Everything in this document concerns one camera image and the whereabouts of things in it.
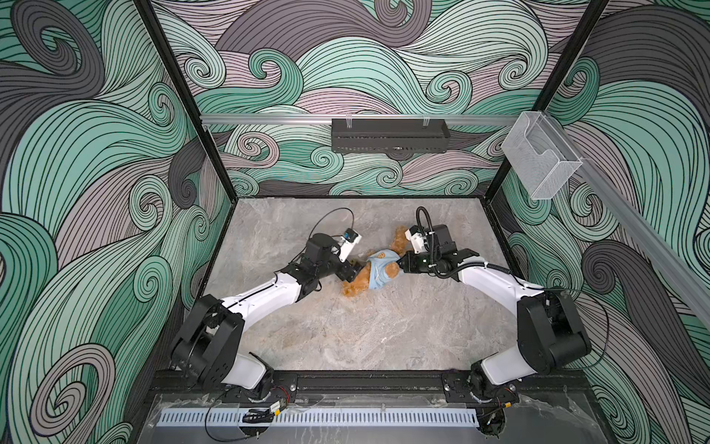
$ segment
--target wall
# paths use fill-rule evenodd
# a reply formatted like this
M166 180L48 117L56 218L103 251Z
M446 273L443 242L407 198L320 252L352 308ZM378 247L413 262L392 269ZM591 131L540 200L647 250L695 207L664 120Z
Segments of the wall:
M3 442L128 439L229 202L131 0L0 3Z
M656 3L599 21L550 112L710 287L710 4ZM584 291L582 364L609 312L585 372L619 441L708 442L710 334L594 191L532 202L511 172L494 204L531 281Z
M587 3L153 5L203 113L518 114L532 107ZM387 157L333 154L328 126L211 128L241 195L481 195L507 130L452 129L449 153Z

